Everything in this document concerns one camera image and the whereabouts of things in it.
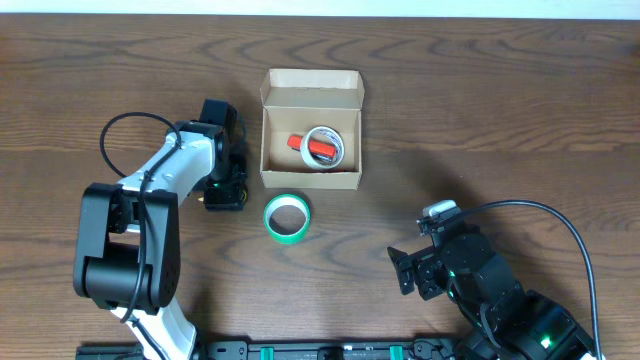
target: red object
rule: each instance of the red object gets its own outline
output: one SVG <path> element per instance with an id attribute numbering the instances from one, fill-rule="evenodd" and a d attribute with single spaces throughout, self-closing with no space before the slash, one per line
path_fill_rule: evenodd
<path id="1" fill-rule="evenodd" d="M 302 136 L 291 135 L 287 141 L 292 149 L 300 151 L 300 144 L 302 143 Z M 309 152 L 315 155 L 323 155 L 333 159 L 336 156 L 336 148 L 333 145 L 325 144 L 316 140 L 309 140 Z"/>

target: white wall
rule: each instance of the white wall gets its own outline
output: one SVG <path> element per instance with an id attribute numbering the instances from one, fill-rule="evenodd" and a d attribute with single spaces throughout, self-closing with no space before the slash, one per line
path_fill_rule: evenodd
<path id="1" fill-rule="evenodd" d="M 0 0 L 0 12 L 640 19 L 640 0 Z"/>

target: box flap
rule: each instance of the box flap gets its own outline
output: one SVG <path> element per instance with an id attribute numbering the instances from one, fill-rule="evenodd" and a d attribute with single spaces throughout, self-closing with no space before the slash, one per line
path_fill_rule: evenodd
<path id="1" fill-rule="evenodd" d="M 260 87 L 264 107 L 362 108 L 364 85 L 353 70 L 271 69 Z"/>

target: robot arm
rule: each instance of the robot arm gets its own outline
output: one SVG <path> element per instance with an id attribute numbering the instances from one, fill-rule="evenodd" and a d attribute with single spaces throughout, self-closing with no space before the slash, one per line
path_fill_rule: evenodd
<path id="1" fill-rule="evenodd" d="M 207 100 L 199 121 L 177 124 L 180 148 L 151 174 L 146 187 L 146 265 L 127 324 L 148 359 L 187 360 L 206 351 L 196 346 L 196 329 L 174 298 L 180 276 L 178 207 L 201 185 L 207 209 L 242 209 L 244 159 L 230 154 L 236 116 L 226 103 Z M 111 241 L 109 234 L 140 232 L 137 208 L 144 173 L 175 143 L 176 134 L 167 134 L 164 146 L 138 171 L 115 185 L 94 183 L 82 199 L 74 288 L 118 318 L 125 316 L 136 286 L 139 247 Z"/>
<path id="2" fill-rule="evenodd" d="M 430 300 L 441 294 L 458 305 L 472 333 L 455 349 L 465 359 L 579 360 L 592 358 L 594 341 L 561 305 L 524 288 L 480 228 L 466 224 L 455 202 L 423 211 L 422 235 L 433 246 L 408 255 L 388 253 L 402 294 L 418 287 Z"/>

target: green connector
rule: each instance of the green connector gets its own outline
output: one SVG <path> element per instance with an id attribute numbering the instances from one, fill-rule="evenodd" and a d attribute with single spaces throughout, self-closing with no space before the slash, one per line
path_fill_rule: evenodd
<path id="1" fill-rule="evenodd" d="M 389 347 L 391 360 L 404 360 L 404 350 L 400 345 L 392 345 Z"/>
<path id="2" fill-rule="evenodd" d="M 273 348 L 262 348 L 260 349 L 260 360 L 274 360 L 274 353 Z"/>

